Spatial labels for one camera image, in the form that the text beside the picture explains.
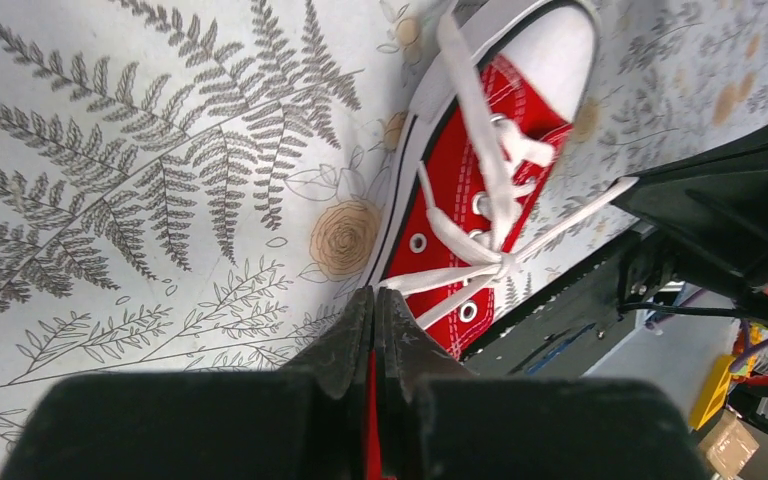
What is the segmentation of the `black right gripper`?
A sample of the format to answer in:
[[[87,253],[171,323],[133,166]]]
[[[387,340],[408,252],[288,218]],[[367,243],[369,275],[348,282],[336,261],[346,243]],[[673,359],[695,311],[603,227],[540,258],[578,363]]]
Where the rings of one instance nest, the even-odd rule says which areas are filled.
[[[614,203],[665,236],[680,278],[768,327],[768,125],[639,173]]]

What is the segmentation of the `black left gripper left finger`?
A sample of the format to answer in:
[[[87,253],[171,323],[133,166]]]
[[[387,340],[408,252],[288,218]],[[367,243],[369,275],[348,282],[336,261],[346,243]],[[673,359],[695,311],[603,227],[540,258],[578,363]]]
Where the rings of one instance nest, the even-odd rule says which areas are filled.
[[[373,314],[373,290],[356,290],[335,323],[284,366],[312,381],[302,443],[306,478],[366,477]]]

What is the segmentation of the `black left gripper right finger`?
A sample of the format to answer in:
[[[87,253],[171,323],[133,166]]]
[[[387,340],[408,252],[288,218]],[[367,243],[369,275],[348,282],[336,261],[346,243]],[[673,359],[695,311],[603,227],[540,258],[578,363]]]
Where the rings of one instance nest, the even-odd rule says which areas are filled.
[[[462,379],[474,374],[418,325],[400,292],[376,292],[373,320],[382,473],[407,479],[417,450],[412,439],[418,432],[412,412],[417,386],[427,377]]]

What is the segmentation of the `red canvas sneaker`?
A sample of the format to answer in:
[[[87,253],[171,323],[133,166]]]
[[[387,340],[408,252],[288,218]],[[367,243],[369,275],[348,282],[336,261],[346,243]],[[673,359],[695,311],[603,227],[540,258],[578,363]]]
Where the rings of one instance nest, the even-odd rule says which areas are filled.
[[[496,290],[529,256],[634,184],[616,180],[519,243],[582,105],[599,26],[587,1],[489,1],[465,22],[450,4],[439,18],[366,277],[400,292],[448,359],[497,321]]]

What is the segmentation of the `yellow plastic object outside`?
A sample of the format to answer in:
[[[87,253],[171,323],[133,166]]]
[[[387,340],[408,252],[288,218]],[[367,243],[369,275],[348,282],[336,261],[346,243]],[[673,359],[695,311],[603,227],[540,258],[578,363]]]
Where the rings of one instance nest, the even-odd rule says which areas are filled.
[[[720,355],[714,361],[689,414],[688,425],[692,430],[700,430],[723,408],[732,381],[730,367],[734,360],[732,355]]]

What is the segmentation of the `floral patterned table mat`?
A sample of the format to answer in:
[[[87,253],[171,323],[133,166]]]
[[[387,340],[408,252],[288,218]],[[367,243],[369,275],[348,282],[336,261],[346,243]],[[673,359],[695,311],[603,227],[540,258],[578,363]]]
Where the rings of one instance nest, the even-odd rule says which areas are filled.
[[[333,324],[451,2],[0,1],[0,470],[58,381],[273,369]],[[513,251],[768,124],[768,1],[588,2],[595,71]]]

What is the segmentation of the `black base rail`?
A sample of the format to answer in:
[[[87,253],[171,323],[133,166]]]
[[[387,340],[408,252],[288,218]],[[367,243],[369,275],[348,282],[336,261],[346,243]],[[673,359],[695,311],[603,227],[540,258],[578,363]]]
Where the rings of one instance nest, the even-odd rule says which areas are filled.
[[[466,352],[483,376],[574,378],[637,327],[627,303],[647,301],[669,278],[666,236],[639,223],[506,314]]]

